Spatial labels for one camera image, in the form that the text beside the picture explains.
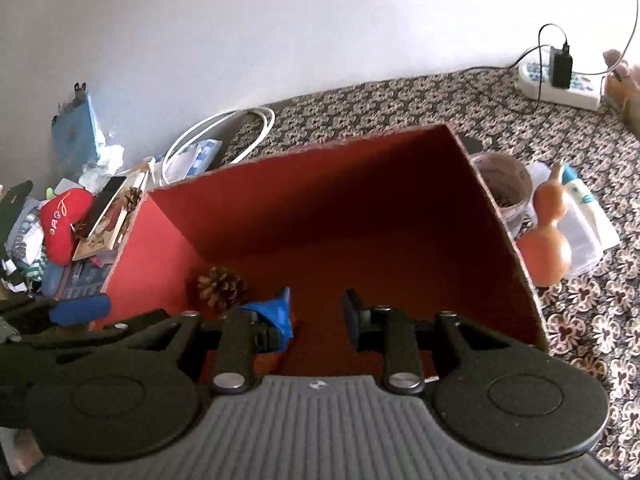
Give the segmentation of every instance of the charger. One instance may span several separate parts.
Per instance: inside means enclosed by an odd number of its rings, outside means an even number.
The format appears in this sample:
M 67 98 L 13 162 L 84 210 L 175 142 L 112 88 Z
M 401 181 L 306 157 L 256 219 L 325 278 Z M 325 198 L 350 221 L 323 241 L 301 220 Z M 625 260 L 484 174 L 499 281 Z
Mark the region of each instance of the charger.
M 551 47 L 549 50 L 549 81 L 556 88 L 569 88 L 574 59 L 569 54 L 569 44 L 565 41 L 562 50 Z

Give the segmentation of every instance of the red box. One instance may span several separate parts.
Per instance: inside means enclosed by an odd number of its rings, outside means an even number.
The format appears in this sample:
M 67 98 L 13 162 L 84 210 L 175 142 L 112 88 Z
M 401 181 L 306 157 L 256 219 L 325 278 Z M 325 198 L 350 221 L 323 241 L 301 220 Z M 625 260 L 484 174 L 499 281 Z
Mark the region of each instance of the red box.
M 206 310 L 196 277 L 212 265 L 235 269 L 251 300 L 290 286 L 300 323 L 281 374 L 380 373 L 380 356 L 350 347 L 348 287 L 368 305 L 416 319 L 453 310 L 546 348 L 518 253 L 446 125 L 316 144 L 151 192 L 104 286 L 105 321 Z

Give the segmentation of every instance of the orange gourd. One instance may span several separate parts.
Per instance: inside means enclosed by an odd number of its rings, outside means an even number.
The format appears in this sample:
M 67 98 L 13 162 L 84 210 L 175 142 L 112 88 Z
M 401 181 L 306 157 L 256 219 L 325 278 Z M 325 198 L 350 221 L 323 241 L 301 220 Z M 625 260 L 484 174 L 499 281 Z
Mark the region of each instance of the orange gourd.
M 562 164 L 551 167 L 551 175 L 533 194 L 538 225 L 516 241 L 531 280 L 536 286 L 551 286 L 562 279 L 571 265 L 571 247 L 558 230 L 558 221 L 568 209 L 571 197 L 564 192 Z

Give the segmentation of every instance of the red stuffed pillow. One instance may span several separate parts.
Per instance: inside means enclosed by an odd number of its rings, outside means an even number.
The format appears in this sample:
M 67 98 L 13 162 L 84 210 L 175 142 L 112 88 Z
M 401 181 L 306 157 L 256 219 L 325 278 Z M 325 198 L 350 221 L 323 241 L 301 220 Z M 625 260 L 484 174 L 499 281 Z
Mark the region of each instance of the red stuffed pillow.
M 71 225 L 84 218 L 93 202 L 87 190 L 69 189 L 42 206 L 40 223 L 49 260 L 62 266 L 71 262 L 76 246 Z

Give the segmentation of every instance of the power strip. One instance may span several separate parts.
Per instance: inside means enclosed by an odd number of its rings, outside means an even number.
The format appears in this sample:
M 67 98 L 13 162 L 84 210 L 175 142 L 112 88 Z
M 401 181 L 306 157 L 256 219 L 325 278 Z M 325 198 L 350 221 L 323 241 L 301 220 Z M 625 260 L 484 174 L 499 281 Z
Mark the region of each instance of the power strip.
M 518 88 L 530 99 L 538 98 L 540 84 L 540 64 L 535 62 L 522 63 L 518 67 Z M 575 72 L 571 74 L 571 85 L 568 89 L 555 88 L 549 82 L 548 66 L 542 66 L 542 92 L 540 100 L 561 105 L 597 110 L 600 107 L 600 85 Z

